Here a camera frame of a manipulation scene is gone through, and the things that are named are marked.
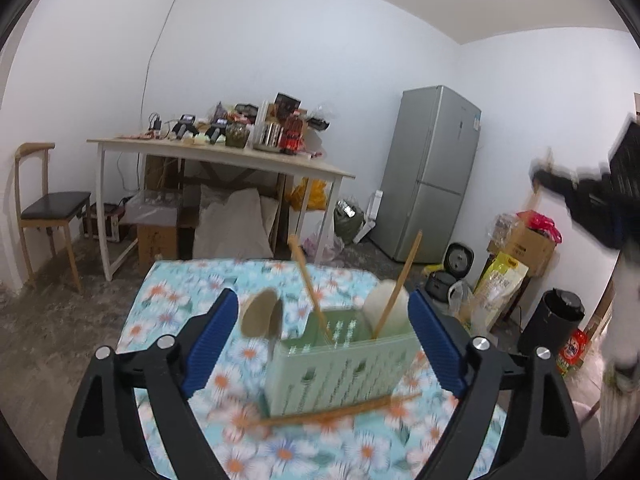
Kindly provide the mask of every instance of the blue tablecloth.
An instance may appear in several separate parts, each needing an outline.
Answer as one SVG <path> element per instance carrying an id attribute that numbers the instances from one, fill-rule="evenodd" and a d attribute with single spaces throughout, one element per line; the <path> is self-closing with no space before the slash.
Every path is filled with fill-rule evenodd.
<path id="1" fill-rule="evenodd" d="M 321 306 L 362 306 L 378 280 L 360 270 L 310 267 Z M 206 312 L 220 291 L 239 301 L 273 287 L 284 300 L 283 336 L 302 333 L 312 306 L 291 262 L 194 260 L 157 262 L 146 277 L 122 331 L 118 352 L 145 349 L 163 334 L 176 334 L 191 316 Z M 232 480 L 410 480 L 420 471 L 456 408 L 441 389 L 423 352 L 396 392 L 419 397 L 389 410 L 345 417 L 330 424 L 243 429 L 258 417 L 256 401 L 268 358 L 263 340 L 245 339 L 238 327 L 223 349 L 206 388 L 190 407 Z M 145 390 L 138 413 L 158 472 L 175 478 Z M 494 411 L 471 478 L 487 472 L 500 440 L 505 413 Z"/>

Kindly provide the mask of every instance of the black chair seat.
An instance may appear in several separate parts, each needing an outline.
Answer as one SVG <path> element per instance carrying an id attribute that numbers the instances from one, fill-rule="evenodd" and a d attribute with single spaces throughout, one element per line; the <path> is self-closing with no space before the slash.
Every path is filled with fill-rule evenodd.
<path id="1" fill-rule="evenodd" d="M 86 191 L 64 191 L 49 193 L 39 198 L 25 209 L 22 220 L 62 220 L 78 211 L 89 199 L 91 193 Z"/>

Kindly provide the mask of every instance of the green basket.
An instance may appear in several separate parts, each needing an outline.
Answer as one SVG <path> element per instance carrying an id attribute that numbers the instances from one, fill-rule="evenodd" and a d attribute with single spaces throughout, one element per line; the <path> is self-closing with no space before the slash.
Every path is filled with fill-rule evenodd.
<path id="1" fill-rule="evenodd" d="M 389 395 L 420 349 L 410 324 L 406 333 L 373 341 L 359 310 L 324 314 L 337 342 L 326 340 L 312 312 L 300 338 L 274 346 L 264 385 L 268 416 L 322 412 Z"/>

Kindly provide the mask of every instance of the orange plastic bag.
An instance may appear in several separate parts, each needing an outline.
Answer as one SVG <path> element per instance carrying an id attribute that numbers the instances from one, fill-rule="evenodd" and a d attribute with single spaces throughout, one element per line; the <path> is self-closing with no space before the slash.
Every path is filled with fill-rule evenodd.
<path id="1" fill-rule="evenodd" d="M 295 189 L 287 195 L 287 202 L 291 205 L 294 211 L 300 211 L 302 209 L 302 201 L 305 197 L 306 183 L 308 178 L 304 177 L 302 182 L 298 184 Z M 323 180 L 311 181 L 311 194 L 309 195 L 309 203 L 306 206 L 307 211 L 324 211 L 326 209 L 326 196 L 324 195 L 324 187 L 326 182 Z"/>

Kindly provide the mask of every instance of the blue gripper pad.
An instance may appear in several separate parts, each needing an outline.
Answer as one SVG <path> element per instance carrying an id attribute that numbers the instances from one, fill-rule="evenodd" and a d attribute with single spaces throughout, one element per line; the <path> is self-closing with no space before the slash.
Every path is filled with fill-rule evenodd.
<path id="1" fill-rule="evenodd" d="M 461 399 L 468 388 L 465 381 L 466 362 L 431 305 L 417 290 L 409 296 L 408 314 L 440 386 Z"/>
<path id="2" fill-rule="evenodd" d="M 186 358 L 186 373 L 181 386 L 185 398 L 190 399 L 197 390 L 206 386 L 237 319 L 238 297 L 229 291 Z"/>

